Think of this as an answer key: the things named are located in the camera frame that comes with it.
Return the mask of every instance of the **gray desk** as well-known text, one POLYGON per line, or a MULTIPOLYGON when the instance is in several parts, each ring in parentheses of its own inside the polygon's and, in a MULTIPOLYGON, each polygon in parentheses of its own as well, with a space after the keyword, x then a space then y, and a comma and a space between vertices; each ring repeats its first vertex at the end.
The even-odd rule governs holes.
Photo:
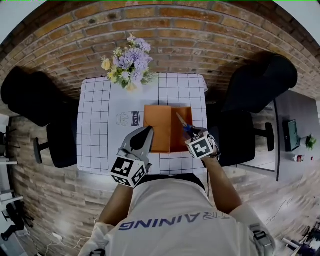
POLYGON ((310 158, 316 160, 320 156, 320 125, 316 101, 293 91, 287 91, 275 100, 278 125, 278 144, 276 170, 277 181, 290 181, 301 177, 307 169, 311 169, 310 158), (293 152, 286 152, 283 121, 296 120, 299 137, 312 134, 317 140, 313 150, 298 147, 293 152), (305 155, 304 162, 294 162, 295 155, 305 155))

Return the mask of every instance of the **white t-shirt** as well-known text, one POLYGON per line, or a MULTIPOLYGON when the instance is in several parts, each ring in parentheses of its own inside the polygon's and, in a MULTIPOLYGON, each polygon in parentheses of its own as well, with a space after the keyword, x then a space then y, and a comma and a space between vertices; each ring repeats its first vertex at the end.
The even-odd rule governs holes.
POLYGON ((153 180, 134 189, 130 213, 116 227, 95 225, 79 256, 99 256, 98 249, 106 256, 272 255, 254 239, 254 224, 267 234, 273 252, 274 240, 248 205, 226 215, 195 183, 153 180))

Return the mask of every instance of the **orange folder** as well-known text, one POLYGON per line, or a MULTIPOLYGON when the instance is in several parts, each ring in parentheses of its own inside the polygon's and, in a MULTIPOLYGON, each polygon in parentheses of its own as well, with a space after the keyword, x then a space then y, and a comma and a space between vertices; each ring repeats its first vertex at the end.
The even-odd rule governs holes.
POLYGON ((154 137, 152 153, 186 152, 188 148, 183 137, 183 125, 178 113, 183 120, 192 125, 191 107, 171 107, 161 105, 145 105, 143 126, 152 126, 154 137))

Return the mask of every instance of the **white grid tablecloth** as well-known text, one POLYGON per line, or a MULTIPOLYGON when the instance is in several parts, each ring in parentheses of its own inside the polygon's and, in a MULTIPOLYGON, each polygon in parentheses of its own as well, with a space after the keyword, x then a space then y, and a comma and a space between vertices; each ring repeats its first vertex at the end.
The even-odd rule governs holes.
MULTIPOLYGON (((202 75, 155 74, 142 94, 129 93, 106 77, 82 83, 77 124, 77 166, 80 171, 108 175, 118 148, 126 135, 143 126, 144 105, 191 107, 196 127, 207 128, 205 90, 202 75), (133 122, 133 115, 138 120, 133 122)), ((202 162, 189 152, 149 154, 149 174, 200 174, 202 162)))

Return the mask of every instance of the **small bottle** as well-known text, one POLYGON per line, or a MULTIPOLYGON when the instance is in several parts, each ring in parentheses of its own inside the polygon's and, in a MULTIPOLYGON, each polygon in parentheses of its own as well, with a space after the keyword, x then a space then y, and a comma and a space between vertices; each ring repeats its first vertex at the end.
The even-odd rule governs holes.
POLYGON ((305 160, 304 154, 296 154, 293 158, 295 162, 303 162, 305 160))

